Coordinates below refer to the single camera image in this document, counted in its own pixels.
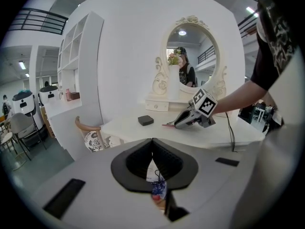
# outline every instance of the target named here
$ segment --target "wooden chair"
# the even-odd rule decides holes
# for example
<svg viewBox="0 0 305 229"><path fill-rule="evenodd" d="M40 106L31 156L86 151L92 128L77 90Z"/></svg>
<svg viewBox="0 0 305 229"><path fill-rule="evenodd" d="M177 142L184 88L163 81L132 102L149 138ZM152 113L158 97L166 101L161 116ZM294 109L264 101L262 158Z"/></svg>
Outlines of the wooden chair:
<svg viewBox="0 0 305 229"><path fill-rule="evenodd" d="M80 122L79 116L75 118L75 124L81 131L81 134L85 140L85 145L90 151L97 152L108 148L108 145L105 145L104 140L102 138L102 128L100 126L84 125Z"/></svg>

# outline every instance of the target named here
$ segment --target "railing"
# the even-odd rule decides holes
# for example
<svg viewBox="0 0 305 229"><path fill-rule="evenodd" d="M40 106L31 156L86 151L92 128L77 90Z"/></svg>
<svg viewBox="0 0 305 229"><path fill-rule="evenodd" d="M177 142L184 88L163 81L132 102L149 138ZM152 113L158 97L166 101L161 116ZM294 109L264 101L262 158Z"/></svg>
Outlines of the railing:
<svg viewBox="0 0 305 229"><path fill-rule="evenodd" d="M9 31L43 31L62 35L68 18L44 10L22 8L16 15Z"/></svg>
<svg viewBox="0 0 305 229"><path fill-rule="evenodd" d="M258 18L255 16L256 13L257 10L254 11L254 13L250 14L248 17L246 17L242 22L238 24L239 32L242 38L244 38L247 35L252 35L256 33L256 22Z"/></svg>
<svg viewBox="0 0 305 229"><path fill-rule="evenodd" d="M212 45L207 50L205 50L202 54L199 55L199 57L198 57L198 64L200 64L201 62L207 60L209 57L213 56L214 54L215 54L215 48Z"/></svg>
<svg viewBox="0 0 305 229"><path fill-rule="evenodd" d="M257 10L238 24L239 32L242 38L244 38L247 35L252 35L256 33L256 22L257 22L257 17L255 16L256 13ZM209 57L213 55L215 55L215 48L212 45L206 51L204 51L202 54L199 55L198 64L207 60Z"/></svg>

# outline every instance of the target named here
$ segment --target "sleeve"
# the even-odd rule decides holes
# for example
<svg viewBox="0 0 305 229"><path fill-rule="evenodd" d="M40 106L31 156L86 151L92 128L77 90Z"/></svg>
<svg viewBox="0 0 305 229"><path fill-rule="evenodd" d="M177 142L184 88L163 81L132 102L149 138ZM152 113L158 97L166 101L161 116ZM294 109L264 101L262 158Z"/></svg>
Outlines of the sleeve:
<svg viewBox="0 0 305 229"><path fill-rule="evenodd" d="M193 67L190 68L190 71L187 74L187 83L189 82L193 82L193 84L196 84L195 70Z"/></svg>
<svg viewBox="0 0 305 229"><path fill-rule="evenodd" d="M273 56L269 49L269 46L258 35L257 41L259 45L253 74L251 81L266 91L273 85L278 78L278 72L273 62Z"/></svg>

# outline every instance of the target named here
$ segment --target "white drawer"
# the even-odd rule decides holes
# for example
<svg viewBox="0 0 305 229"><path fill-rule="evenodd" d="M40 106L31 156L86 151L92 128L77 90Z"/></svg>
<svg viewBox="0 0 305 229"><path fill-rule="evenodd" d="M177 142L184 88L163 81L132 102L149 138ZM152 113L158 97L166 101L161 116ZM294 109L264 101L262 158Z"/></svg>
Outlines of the white drawer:
<svg viewBox="0 0 305 229"><path fill-rule="evenodd" d="M168 102L145 100L145 108L153 111L168 111Z"/></svg>

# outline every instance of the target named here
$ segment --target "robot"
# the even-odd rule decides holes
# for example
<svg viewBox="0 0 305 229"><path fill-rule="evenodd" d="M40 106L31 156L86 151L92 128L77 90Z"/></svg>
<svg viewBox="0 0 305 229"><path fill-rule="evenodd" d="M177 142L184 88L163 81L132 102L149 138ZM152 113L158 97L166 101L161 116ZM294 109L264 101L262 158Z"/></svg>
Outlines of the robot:
<svg viewBox="0 0 305 229"><path fill-rule="evenodd" d="M43 126L39 113L36 110L34 95L31 91L22 91L13 97L13 105L16 113L33 116L38 130Z"/></svg>
<svg viewBox="0 0 305 229"><path fill-rule="evenodd" d="M52 103L59 100L58 87L56 86L46 86L39 90L38 97L40 99L41 105L44 106L46 103Z"/></svg>

